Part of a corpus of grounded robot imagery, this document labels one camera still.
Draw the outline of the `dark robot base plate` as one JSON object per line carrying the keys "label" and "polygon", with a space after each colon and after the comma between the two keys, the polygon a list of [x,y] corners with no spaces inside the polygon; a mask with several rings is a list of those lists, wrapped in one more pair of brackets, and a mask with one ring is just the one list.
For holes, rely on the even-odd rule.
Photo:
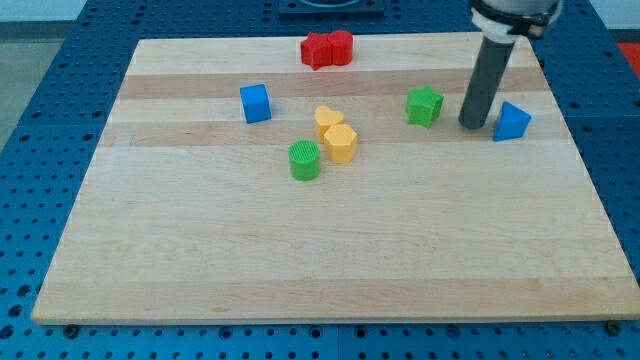
{"label": "dark robot base plate", "polygon": [[277,0],[280,17],[383,15],[383,0]]}

